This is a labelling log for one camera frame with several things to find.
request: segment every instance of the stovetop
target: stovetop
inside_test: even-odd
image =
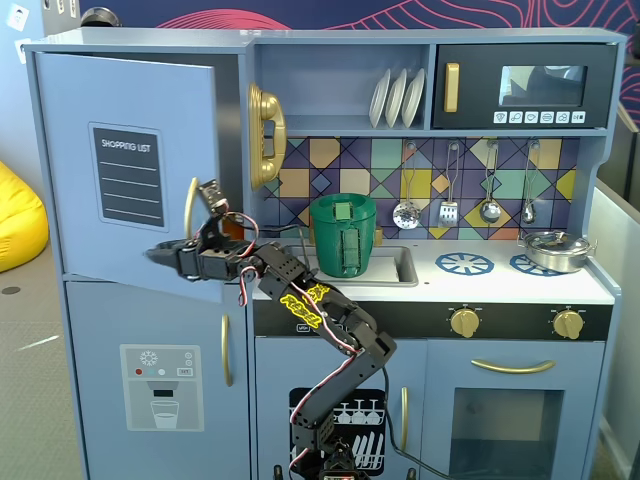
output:
[[[613,295],[589,268],[571,274],[541,269],[529,262],[515,241],[387,240],[384,245],[410,249],[418,285],[408,288],[341,284],[345,295],[356,301],[614,303]],[[264,298],[254,289],[254,299]]]

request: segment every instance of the red wire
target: red wire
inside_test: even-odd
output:
[[[244,275],[245,275],[245,273],[250,272],[252,270],[256,273],[256,277],[257,277],[258,276],[258,270],[256,270],[256,267],[251,267],[251,266],[244,267],[242,269],[242,271],[240,272],[240,297],[238,298],[238,304],[241,307],[246,307],[247,303],[249,301],[249,299],[247,298],[247,287],[246,287],[246,285],[244,283]]]
[[[307,400],[309,400],[311,395],[313,395],[313,393],[315,393],[315,391],[318,390],[318,388],[324,386],[329,380],[331,380],[333,377],[335,377],[340,372],[342,372],[345,368],[347,368],[349,364],[351,364],[351,362],[355,360],[355,358],[356,358],[356,355],[352,355],[349,358],[347,358],[344,362],[342,362],[342,365],[340,365],[333,372],[327,375],[325,379],[322,380],[318,385],[316,385],[311,390],[309,390],[307,394],[304,397],[302,397],[302,400],[298,402],[298,405],[296,405],[296,408],[293,409],[293,412],[291,413],[291,417],[289,417],[289,422],[292,424],[295,423],[296,416],[300,412],[300,409],[302,408],[302,406],[307,402]]]
[[[314,310],[316,312],[318,312],[318,315],[320,315],[320,317],[322,317],[322,325],[323,325],[324,329],[327,331],[327,333],[329,334],[329,336],[333,339],[333,341],[336,342],[338,345],[340,345],[345,350],[348,350],[351,353],[356,353],[357,350],[355,348],[353,348],[348,343],[344,343],[343,341],[339,340],[338,337],[336,337],[335,334],[329,329],[329,326],[327,325],[326,318],[325,318],[324,314],[320,311],[320,309],[318,308],[318,305],[316,305],[316,302],[313,301],[311,296],[307,292],[305,292],[303,289],[298,287],[297,285],[292,283],[291,286],[293,288],[295,288],[300,293],[300,295],[304,296],[307,299],[307,301],[311,304],[311,306],[314,308]]]
[[[227,212],[227,215],[238,215],[242,218],[244,218],[245,220],[248,220],[249,223],[251,223],[251,225],[253,226],[253,231],[254,231],[254,237],[253,237],[253,241],[251,242],[251,244],[247,247],[247,249],[244,251],[244,253],[242,253],[241,255],[239,255],[240,258],[244,258],[247,255],[249,255],[251,253],[251,250],[253,250],[253,247],[256,246],[256,241],[258,240],[258,235],[260,234],[260,230],[258,229],[258,224],[256,223],[256,221],[251,218],[249,215],[245,215],[244,213],[240,213],[240,212]]]
[[[300,455],[291,460],[291,463],[289,464],[289,470],[291,470],[296,463],[302,460],[302,457],[304,457],[307,453],[309,453],[309,449],[305,448]]]

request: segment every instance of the robotic arm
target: robotic arm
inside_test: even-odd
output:
[[[335,288],[319,283],[312,271],[278,243],[257,246],[255,241],[232,240],[220,232],[220,221],[231,214],[218,183],[213,180],[198,190],[209,208],[209,220],[194,238],[158,244],[146,252],[147,257],[174,268],[190,281],[240,278],[243,303],[247,301],[245,278],[257,276],[261,279],[260,290],[347,356],[294,409],[290,419],[292,438],[303,453],[290,467],[305,478],[318,478],[317,469],[304,471],[298,460],[307,452],[319,450],[329,458],[321,479],[335,478],[336,474],[343,479],[362,478],[355,470],[351,449],[333,434],[333,409],[385,366],[396,350],[395,342],[377,331],[374,318],[358,304]]]

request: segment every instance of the stove burner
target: stove burner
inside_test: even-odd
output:
[[[527,275],[534,275],[536,277],[557,277],[558,275],[564,275],[564,273],[547,270],[546,268],[533,263],[526,255],[515,255],[511,257],[509,264],[519,272],[526,273]]]
[[[475,253],[446,253],[440,255],[436,260],[436,265],[445,272],[456,275],[484,275],[493,270],[493,262],[482,255]]]

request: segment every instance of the sink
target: sink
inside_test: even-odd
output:
[[[305,245],[309,257],[309,265],[318,268],[316,249]],[[290,245],[287,251],[304,262],[302,247]],[[318,271],[316,278],[332,284],[350,286],[375,287],[415,287],[418,285],[418,275],[413,265],[411,251],[407,247],[374,247],[369,259],[369,267],[362,275],[354,278],[336,278]]]

